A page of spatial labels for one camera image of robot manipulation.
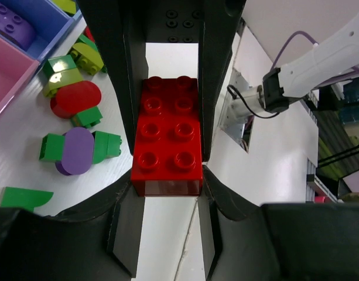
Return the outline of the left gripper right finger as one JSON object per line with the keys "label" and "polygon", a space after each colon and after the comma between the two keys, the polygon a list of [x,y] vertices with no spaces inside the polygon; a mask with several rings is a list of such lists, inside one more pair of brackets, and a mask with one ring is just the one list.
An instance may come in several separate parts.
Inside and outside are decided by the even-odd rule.
{"label": "left gripper right finger", "polygon": [[232,45],[245,1],[202,1],[198,88],[202,159],[211,154],[216,104],[233,55]]}

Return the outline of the purple lego brick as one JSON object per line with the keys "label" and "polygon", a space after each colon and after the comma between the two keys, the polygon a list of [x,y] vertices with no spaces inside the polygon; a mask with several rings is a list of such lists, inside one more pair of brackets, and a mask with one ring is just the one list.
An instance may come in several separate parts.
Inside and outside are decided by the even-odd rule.
{"label": "purple lego brick", "polygon": [[0,3],[0,35],[27,51],[36,31],[28,21]]}

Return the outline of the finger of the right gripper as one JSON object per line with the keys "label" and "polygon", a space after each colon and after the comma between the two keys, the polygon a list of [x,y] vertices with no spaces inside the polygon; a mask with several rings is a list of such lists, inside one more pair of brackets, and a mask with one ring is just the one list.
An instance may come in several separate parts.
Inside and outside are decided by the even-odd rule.
{"label": "finger of the right gripper", "polygon": [[253,241],[258,206],[224,185],[203,166],[198,198],[201,244],[206,278],[253,278],[257,273]]}
{"label": "finger of the right gripper", "polygon": [[59,212],[56,217],[81,221],[106,214],[106,254],[130,277],[136,277],[143,212],[144,198],[138,196],[128,171],[88,199]]}

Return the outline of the red lego brick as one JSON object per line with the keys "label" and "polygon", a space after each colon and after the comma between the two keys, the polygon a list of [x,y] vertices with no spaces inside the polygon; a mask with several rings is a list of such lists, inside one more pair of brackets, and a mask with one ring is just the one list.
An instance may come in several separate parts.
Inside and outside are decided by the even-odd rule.
{"label": "red lego brick", "polygon": [[144,80],[131,182],[139,196],[199,196],[203,182],[197,79]]}

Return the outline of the green and lime lego stack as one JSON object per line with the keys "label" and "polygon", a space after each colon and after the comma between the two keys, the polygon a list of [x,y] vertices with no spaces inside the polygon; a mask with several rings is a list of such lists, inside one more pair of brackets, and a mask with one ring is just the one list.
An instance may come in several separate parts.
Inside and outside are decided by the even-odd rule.
{"label": "green and lime lego stack", "polygon": [[34,212],[35,208],[47,204],[54,192],[43,190],[5,187],[0,196],[0,207],[22,208]]}

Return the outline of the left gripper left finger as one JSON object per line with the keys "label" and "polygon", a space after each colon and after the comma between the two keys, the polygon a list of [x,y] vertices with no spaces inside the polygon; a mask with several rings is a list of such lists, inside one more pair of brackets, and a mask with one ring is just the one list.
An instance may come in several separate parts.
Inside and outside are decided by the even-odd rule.
{"label": "left gripper left finger", "polygon": [[129,151],[134,153],[142,80],[147,78],[146,1],[78,1],[114,87]]}

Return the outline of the lime lego brick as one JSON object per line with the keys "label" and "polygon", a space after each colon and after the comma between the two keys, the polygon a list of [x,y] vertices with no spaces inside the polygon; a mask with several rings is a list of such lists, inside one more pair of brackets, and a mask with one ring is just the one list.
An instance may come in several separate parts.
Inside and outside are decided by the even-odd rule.
{"label": "lime lego brick", "polygon": [[74,16],[77,12],[77,4],[73,0],[52,0],[52,2],[69,16]]}

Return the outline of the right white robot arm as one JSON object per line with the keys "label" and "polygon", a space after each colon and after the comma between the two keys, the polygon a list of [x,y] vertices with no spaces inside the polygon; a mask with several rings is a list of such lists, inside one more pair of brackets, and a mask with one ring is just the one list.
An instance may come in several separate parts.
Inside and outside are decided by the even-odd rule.
{"label": "right white robot arm", "polygon": [[[130,12],[86,12],[86,22],[120,78],[117,89],[129,147],[135,148],[138,92],[133,70],[147,20]],[[359,14],[299,59],[271,70],[262,88],[268,109],[287,109],[315,86],[356,65]],[[359,204],[254,205],[207,167],[199,214],[207,280],[359,280]],[[144,200],[123,175],[60,212],[50,280],[131,280],[137,268]]]}

